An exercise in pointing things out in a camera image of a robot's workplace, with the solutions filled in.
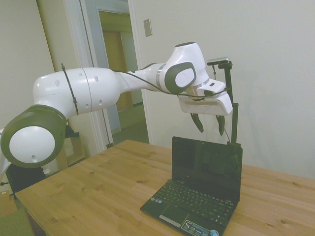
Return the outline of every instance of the black cable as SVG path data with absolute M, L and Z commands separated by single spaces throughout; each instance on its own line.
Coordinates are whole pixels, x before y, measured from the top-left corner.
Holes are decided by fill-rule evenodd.
M 68 85 L 69 85 L 69 88 L 70 88 L 70 92 L 71 92 L 71 95 L 72 95 L 73 103 L 74 103 L 74 106 L 75 106 L 75 111 L 77 112 L 77 115 L 79 115 L 78 106 L 77 106 L 77 99 L 75 98 L 75 96 L 73 94 L 72 87 L 71 87 L 71 84 L 70 84 L 70 80 L 68 78 L 68 75 L 67 75 L 67 73 L 65 71 L 65 67 L 64 67 L 63 64 L 61 64 L 61 69 L 63 70 L 65 78 L 67 79 L 67 82 L 68 82 Z
M 115 71 L 115 72 L 120 72 L 120 73 L 125 73 L 125 74 L 128 74 L 128 75 L 131 75 L 131 76 L 133 76 L 133 77 L 135 77 L 135 78 L 137 78 L 137 79 L 139 79 L 139 80 L 141 80 L 141 81 L 143 81 L 143 82 L 145 82 L 145 83 L 147 83 L 147 84 L 149 84 L 149 85 L 155 87 L 155 88 L 158 89 L 159 91 L 161 91 L 161 92 L 163 92 L 163 93 L 165 93 L 165 94 L 170 94 L 170 95 L 180 95 L 180 96 L 187 96 L 187 97 L 205 98 L 205 97 L 213 97 L 214 95 L 217 95 L 217 94 L 220 94 L 220 93 L 222 93 L 222 92 L 225 92 L 225 91 L 228 91 L 228 90 L 229 90 L 229 88 L 226 88 L 226 89 L 224 89 L 224 90 L 222 90 L 222 91 L 220 91 L 220 92 L 212 93 L 212 94 L 210 94 L 210 95 L 205 95 L 205 96 L 195 96 L 195 95 L 183 94 L 183 93 L 176 94 L 176 93 L 171 93 L 171 92 L 165 92 L 165 91 L 163 91 L 162 89 L 160 89 L 158 86 L 156 86 L 156 85 L 150 83 L 149 81 L 146 81 L 146 80 L 144 80 L 144 79 L 142 79 L 142 78 L 140 78 L 140 77 L 138 77 L 138 76 L 136 76 L 136 75 L 130 74 L 130 73 L 128 73 L 128 72 L 118 71 L 118 70 L 114 70 L 114 71 Z

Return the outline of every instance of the light switch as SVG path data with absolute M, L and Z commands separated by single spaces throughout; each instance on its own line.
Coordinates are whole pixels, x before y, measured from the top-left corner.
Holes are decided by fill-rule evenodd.
M 144 24 L 144 32 L 146 34 L 146 37 L 151 36 L 152 35 L 152 29 L 151 29 L 150 19 L 143 21 L 143 24 Z

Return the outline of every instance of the wood grain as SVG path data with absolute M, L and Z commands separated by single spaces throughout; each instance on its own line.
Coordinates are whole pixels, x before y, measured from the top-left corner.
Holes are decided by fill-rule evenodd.
M 16 194 L 52 236 L 179 236 L 140 207 L 171 178 L 171 149 L 127 140 Z M 315 180 L 243 165 L 225 236 L 315 236 Z

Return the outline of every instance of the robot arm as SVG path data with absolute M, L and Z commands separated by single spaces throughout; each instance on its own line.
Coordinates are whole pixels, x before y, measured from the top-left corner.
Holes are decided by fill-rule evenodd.
M 232 111 L 225 84 L 209 78 L 193 42 L 177 45 L 166 63 L 137 71 L 78 68 L 42 76 L 34 83 L 34 105 L 0 131 L 0 179 L 10 162 L 28 168 L 51 162 L 63 147 L 68 118 L 110 107 L 121 93 L 137 89 L 175 94 L 188 113 Z

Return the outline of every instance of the black laptop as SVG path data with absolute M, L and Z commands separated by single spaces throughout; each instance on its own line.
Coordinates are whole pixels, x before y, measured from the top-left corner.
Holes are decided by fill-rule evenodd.
M 172 179 L 141 210 L 185 235 L 221 236 L 240 200 L 240 146 L 173 137 Z

